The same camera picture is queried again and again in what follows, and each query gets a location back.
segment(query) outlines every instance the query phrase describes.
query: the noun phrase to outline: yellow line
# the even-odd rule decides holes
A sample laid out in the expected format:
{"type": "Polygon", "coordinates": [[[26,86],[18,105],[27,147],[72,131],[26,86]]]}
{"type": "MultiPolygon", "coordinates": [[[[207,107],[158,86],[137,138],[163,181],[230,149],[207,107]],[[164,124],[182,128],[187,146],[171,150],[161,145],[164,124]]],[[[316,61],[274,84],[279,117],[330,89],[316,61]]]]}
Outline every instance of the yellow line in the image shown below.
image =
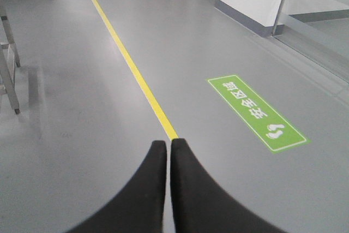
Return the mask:
{"type": "Polygon", "coordinates": [[[116,45],[118,46],[121,54],[124,56],[125,61],[127,65],[129,66],[131,72],[133,73],[135,79],[137,80],[138,84],[140,85],[143,93],[145,94],[146,98],[148,99],[152,109],[154,110],[156,116],[158,117],[161,125],[163,126],[167,136],[172,140],[175,138],[178,138],[178,135],[173,128],[172,124],[170,123],[169,119],[166,117],[164,111],[162,110],[161,106],[159,105],[158,101],[155,99],[155,96],[153,95],[151,89],[147,85],[146,81],[144,80],[142,74],[138,70],[136,64],[133,62],[130,54],[128,53],[127,49],[125,48],[124,44],[121,42],[118,34],[116,33],[115,29],[111,25],[108,17],[105,15],[104,11],[102,10],[100,4],[97,0],[92,0],[94,6],[96,7],[99,15],[101,16],[104,24],[109,30],[109,33],[111,34],[111,37],[115,41],[116,45]]]}

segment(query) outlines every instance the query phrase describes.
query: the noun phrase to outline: floor sticker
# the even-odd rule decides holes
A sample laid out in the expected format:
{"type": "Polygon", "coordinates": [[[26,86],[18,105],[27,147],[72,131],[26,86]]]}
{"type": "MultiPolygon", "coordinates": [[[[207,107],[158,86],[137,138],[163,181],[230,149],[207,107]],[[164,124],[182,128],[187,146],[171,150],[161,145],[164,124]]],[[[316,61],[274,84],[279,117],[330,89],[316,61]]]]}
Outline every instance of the floor sticker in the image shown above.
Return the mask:
{"type": "Polygon", "coordinates": [[[273,153],[310,142],[237,75],[208,82],[273,153]]]}

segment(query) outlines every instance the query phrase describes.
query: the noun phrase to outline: baseboard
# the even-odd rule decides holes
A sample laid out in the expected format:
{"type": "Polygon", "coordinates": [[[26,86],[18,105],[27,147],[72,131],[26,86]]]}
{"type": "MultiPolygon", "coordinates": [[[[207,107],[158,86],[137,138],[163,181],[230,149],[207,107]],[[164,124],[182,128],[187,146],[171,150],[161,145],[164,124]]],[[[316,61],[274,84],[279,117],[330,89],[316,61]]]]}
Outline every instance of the baseboard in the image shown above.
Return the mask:
{"type": "Polygon", "coordinates": [[[291,17],[303,22],[316,22],[332,19],[346,19],[349,17],[349,9],[344,10],[333,10],[324,12],[314,12],[314,13],[304,13],[304,14],[294,14],[291,17]]]}
{"type": "MultiPolygon", "coordinates": [[[[257,21],[251,19],[250,17],[242,14],[241,12],[222,2],[221,0],[216,0],[215,7],[222,11],[224,14],[228,15],[232,19],[242,24],[243,26],[260,35],[261,37],[269,37],[273,33],[273,26],[265,27],[257,21]]],[[[282,31],[282,28],[280,26],[278,27],[279,28],[277,28],[277,31],[282,31]]]]}

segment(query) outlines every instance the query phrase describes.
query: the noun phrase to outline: hallway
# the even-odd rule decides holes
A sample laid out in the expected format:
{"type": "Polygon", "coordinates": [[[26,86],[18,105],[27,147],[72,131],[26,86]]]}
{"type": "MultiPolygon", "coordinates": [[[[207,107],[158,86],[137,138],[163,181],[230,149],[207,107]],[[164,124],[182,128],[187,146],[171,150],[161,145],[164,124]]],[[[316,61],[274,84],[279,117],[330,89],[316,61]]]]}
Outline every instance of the hallway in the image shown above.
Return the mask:
{"type": "MultiPolygon", "coordinates": [[[[21,114],[0,97],[0,232],[64,232],[120,191],[153,140],[169,152],[170,139],[91,0],[4,1],[22,67],[21,114]]],[[[230,195],[291,233],[347,232],[349,84],[214,1],[98,0],[178,136],[230,195]],[[311,142],[273,154],[207,82],[227,75],[311,142]]]]}

